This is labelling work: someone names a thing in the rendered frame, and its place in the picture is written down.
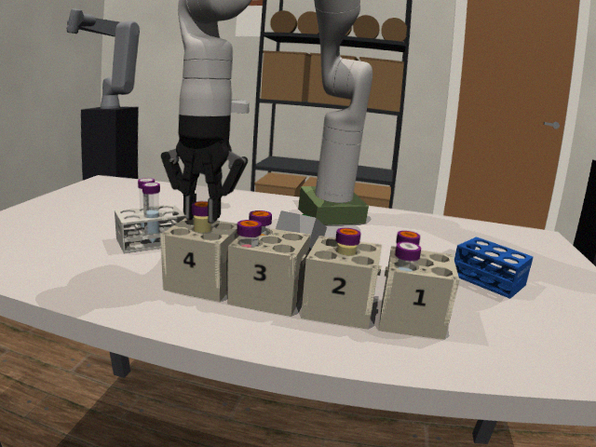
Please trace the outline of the conical tube with pink liquid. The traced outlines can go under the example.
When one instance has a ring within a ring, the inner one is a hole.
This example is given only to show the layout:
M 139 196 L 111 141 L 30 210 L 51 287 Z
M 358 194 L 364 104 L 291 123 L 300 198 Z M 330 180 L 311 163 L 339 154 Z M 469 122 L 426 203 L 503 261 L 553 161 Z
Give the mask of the conical tube with pink liquid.
M 262 224 L 254 220 L 237 222 L 238 244 L 243 247 L 257 247 L 262 234 Z

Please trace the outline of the blue tube rack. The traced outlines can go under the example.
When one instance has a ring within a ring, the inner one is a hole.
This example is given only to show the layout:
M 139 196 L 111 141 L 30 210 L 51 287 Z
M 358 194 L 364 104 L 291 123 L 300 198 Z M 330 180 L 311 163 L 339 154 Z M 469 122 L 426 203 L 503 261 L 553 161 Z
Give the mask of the blue tube rack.
M 476 241 L 486 243 L 488 246 L 480 245 Z M 476 247 L 480 249 L 475 250 Z M 494 248 L 506 252 L 496 251 Z M 498 257 L 487 255 L 485 252 L 492 252 L 497 254 Z M 511 254 L 518 254 L 523 256 L 524 259 L 514 257 Z M 473 257 L 481 258 L 484 261 Z M 459 278 L 510 299 L 526 286 L 533 258 L 534 256 L 474 237 L 457 245 L 454 262 Z M 516 261 L 517 264 L 508 263 L 504 259 Z M 491 263 L 502 267 L 497 267 Z M 508 271 L 509 269 L 516 273 Z

